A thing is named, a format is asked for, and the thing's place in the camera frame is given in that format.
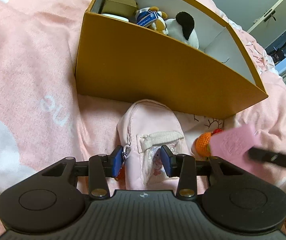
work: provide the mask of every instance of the eyelash print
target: eyelash print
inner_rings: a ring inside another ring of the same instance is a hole
[[[219,122],[220,120],[219,119],[214,119],[212,118],[212,122],[210,122],[210,120],[208,119],[209,121],[209,125],[205,124],[205,126],[207,126],[208,128],[210,128],[210,126],[214,123],[214,122],[217,122],[218,123],[218,128],[219,126],[222,124],[222,122]]]

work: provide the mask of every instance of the orange crochet toy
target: orange crochet toy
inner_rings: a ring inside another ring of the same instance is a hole
[[[208,147],[209,141],[211,139],[211,136],[215,133],[222,132],[222,129],[218,128],[214,130],[212,133],[211,132],[206,132],[200,135],[200,137],[196,140],[195,142],[195,150],[196,152],[203,156],[203,157],[210,157],[211,152]]]

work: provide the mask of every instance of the pink blanket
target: pink blanket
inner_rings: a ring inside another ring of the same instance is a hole
[[[110,153],[128,103],[77,96],[73,67],[83,14],[91,0],[0,0],[0,193],[65,156]],[[198,0],[229,21],[212,0]],[[226,120],[253,122],[262,145],[286,152],[286,86],[271,58],[238,25],[269,98]],[[98,49],[93,44],[89,53]],[[176,113],[189,146],[220,120]],[[266,180],[286,191],[286,170],[267,166]],[[124,181],[109,186],[125,188]],[[4,228],[0,222],[0,234]]]

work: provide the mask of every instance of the pink notebook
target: pink notebook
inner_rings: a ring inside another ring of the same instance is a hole
[[[250,148],[260,146],[255,132],[253,125],[246,124],[214,134],[210,139],[211,155],[221,157],[262,178],[264,174],[263,165],[250,160],[247,155]]]

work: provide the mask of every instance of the white door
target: white door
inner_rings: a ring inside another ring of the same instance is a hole
[[[247,32],[263,48],[269,46],[286,31],[286,0],[279,0]]]

